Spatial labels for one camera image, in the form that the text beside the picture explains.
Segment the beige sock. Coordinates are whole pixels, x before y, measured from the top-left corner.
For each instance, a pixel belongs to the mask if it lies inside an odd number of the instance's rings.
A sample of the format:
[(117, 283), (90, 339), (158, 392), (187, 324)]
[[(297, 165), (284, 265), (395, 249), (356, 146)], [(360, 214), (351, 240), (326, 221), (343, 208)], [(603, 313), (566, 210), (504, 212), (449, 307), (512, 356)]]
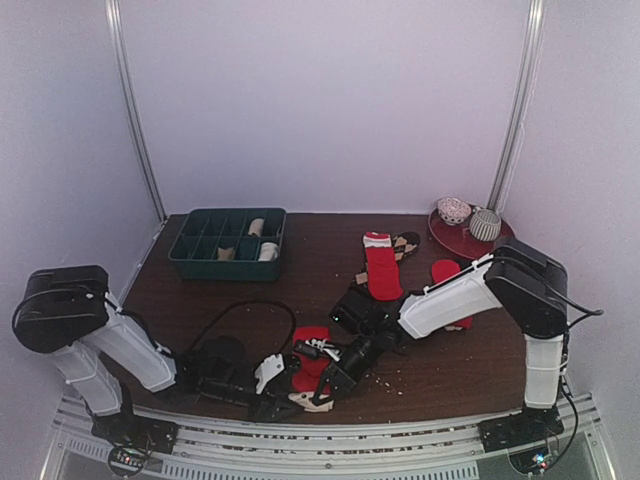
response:
[(236, 248), (234, 246), (218, 247), (216, 259), (218, 261), (233, 261), (236, 257)]
[(265, 225), (264, 218), (254, 218), (249, 223), (247, 235), (250, 237), (261, 237)]

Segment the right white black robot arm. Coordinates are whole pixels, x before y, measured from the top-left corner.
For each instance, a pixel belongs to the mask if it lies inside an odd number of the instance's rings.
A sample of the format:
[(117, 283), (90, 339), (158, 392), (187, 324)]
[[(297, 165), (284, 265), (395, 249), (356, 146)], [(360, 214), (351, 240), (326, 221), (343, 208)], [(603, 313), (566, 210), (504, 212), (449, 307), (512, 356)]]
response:
[(419, 340), (463, 318), (503, 309), (526, 342), (523, 412), (513, 419), (519, 440), (535, 440), (551, 424), (557, 401), (567, 321), (567, 272), (528, 244), (504, 237), (487, 255), (452, 277), (397, 300), (376, 300), (350, 287), (332, 319), (354, 340), (323, 371), (315, 406), (348, 395), (373, 363), (404, 336)]

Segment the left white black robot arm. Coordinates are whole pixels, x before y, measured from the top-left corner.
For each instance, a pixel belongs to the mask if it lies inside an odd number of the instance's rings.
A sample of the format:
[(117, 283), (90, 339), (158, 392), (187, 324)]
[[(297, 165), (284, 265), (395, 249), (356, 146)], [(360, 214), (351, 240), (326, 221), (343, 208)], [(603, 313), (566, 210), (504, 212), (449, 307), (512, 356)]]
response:
[(208, 397), (244, 406), (257, 422), (303, 412), (287, 393), (271, 393), (270, 381), (286, 370), (277, 353), (257, 368), (232, 336), (199, 334), (178, 353), (155, 340), (142, 317), (123, 308), (99, 265), (41, 269), (26, 283), (11, 318), (20, 344), (49, 358), (90, 414), (123, 444), (137, 442), (144, 424), (131, 412), (125, 385), (101, 361), (108, 356), (152, 394), (169, 401)]

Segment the red sock with white cuff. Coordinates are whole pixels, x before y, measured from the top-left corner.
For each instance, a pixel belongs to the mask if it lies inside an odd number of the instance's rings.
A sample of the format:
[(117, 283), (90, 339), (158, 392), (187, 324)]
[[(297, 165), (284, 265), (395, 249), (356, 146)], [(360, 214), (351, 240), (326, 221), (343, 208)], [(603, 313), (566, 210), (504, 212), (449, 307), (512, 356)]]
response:
[(394, 301), (403, 294), (391, 236), (366, 232), (363, 246), (370, 294), (378, 301)]

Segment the argyle sock at back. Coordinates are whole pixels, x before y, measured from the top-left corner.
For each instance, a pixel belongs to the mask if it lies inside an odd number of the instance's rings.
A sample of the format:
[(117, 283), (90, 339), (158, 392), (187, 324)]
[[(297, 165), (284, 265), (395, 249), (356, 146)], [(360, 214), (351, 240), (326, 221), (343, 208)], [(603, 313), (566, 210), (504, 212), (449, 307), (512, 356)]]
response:
[[(400, 234), (391, 235), (388, 243), (391, 245), (395, 260), (400, 264), (410, 256), (414, 255), (420, 246), (421, 238), (417, 232), (407, 231)], [(365, 288), (368, 285), (368, 264), (364, 261), (360, 271), (354, 276), (352, 284)]]

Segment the green divided organizer tray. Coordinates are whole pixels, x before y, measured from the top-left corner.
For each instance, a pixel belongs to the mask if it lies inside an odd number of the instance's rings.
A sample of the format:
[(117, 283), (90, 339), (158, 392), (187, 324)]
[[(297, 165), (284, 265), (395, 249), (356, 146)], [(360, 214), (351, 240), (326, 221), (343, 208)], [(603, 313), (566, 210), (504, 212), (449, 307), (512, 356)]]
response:
[[(264, 218), (261, 237), (247, 235), (249, 223)], [(184, 280), (273, 282), (281, 272), (287, 212), (282, 208), (200, 208), (191, 211), (181, 225), (168, 259)], [(258, 260), (260, 245), (280, 247), (275, 261)], [(218, 247), (234, 246), (233, 261), (218, 261)]]

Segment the red plate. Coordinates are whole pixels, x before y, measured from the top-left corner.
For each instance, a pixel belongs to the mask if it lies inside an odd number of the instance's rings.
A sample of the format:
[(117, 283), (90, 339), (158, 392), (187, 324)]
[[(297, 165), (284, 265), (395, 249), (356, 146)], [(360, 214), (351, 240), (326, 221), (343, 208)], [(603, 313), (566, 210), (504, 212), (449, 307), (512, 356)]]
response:
[(481, 242), (473, 237), (469, 230), (471, 217), (458, 225), (448, 225), (434, 209), (428, 219), (432, 237), (446, 250), (462, 258), (473, 260), (480, 258), (493, 249), (492, 242)]

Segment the white dotted bowl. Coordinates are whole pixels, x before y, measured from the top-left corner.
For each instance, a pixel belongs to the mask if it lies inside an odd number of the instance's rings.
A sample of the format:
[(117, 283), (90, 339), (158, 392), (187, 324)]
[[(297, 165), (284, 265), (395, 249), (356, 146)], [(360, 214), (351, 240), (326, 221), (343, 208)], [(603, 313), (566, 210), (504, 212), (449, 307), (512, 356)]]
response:
[(439, 217), (449, 226), (462, 224), (471, 214), (472, 207), (456, 197), (444, 197), (437, 201)]

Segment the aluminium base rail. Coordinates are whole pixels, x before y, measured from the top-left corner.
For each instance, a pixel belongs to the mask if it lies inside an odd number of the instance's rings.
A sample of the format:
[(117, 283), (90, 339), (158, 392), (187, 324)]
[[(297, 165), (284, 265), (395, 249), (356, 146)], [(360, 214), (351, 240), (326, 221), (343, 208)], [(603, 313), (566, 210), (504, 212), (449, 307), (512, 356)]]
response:
[[(363, 425), (252, 424), (137, 408), (177, 423), (171, 454), (154, 452), (132, 479), (623, 479), (592, 396), (574, 397), (579, 426), (567, 453), (541, 476), (515, 469), (516, 452), (488, 452), (478, 426), (504, 414)], [(63, 395), (36, 479), (118, 479), (111, 445), (90, 433), (83, 402)]]

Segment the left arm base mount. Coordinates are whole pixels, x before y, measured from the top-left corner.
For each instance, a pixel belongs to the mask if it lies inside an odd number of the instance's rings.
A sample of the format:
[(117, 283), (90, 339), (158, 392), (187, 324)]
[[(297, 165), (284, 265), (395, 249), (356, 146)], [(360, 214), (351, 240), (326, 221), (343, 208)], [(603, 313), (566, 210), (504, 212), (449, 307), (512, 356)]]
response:
[(107, 466), (118, 477), (140, 474), (154, 453), (171, 454), (178, 435), (174, 422), (120, 412), (92, 416), (91, 434), (108, 441)]

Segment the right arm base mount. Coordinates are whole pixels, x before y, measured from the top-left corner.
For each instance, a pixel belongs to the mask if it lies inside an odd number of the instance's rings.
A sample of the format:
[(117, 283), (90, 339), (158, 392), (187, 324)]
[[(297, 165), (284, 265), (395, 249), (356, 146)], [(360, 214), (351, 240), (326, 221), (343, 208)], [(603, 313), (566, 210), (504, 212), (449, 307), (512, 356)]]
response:
[(551, 466), (550, 440), (559, 438), (564, 425), (557, 407), (524, 407), (519, 413), (482, 421), (478, 430), (485, 453), (505, 451), (515, 471), (533, 476)]

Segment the right aluminium frame post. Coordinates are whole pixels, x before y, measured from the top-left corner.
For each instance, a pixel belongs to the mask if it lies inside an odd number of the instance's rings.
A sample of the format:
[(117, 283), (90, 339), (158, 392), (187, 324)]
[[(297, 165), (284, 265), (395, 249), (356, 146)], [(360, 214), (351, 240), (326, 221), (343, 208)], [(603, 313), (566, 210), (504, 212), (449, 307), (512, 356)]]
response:
[(528, 20), (521, 54), (516, 88), (487, 208), (501, 215), (515, 174), (522, 142), (527, 109), (535, 88), (539, 52), (543, 38), (546, 1), (529, 2)]

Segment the aluminium frame post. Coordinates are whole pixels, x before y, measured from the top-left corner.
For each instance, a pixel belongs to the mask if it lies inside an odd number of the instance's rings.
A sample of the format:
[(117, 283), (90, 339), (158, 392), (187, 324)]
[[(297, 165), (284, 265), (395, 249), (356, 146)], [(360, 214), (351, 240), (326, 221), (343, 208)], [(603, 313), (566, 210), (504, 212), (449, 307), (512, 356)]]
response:
[(167, 213), (161, 198), (158, 182), (151, 165), (139, 109), (135, 98), (134, 84), (131, 77), (124, 28), (122, 25), (120, 1), (106, 0), (104, 4), (107, 26), (112, 41), (120, 88), (124, 99), (127, 122), (134, 150), (141, 167), (144, 184), (150, 196), (156, 217), (160, 223), (164, 223), (167, 219)]
[(527, 109), (535, 88), (539, 52), (543, 38), (546, 1), (529, 2), (528, 20), (521, 54), (516, 88), (487, 208), (501, 215), (515, 174), (522, 142)]

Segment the left aluminium frame post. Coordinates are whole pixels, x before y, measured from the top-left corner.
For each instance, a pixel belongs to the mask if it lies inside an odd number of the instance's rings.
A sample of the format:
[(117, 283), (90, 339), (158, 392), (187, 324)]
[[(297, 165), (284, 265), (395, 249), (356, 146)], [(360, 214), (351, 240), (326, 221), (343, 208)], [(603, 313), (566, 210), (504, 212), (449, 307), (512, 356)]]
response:
[(120, 1), (106, 0), (104, 4), (107, 26), (112, 41), (120, 88), (124, 99), (127, 122), (134, 150), (141, 167), (144, 184), (150, 196), (156, 217), (160, 223), (164, 223), (167, 219), (167, 213), (161, 198), (158, 182), (151, 165), (139, 109), (135, 98), (134, 84), (131, 77), (124, 28), (122, 25)]

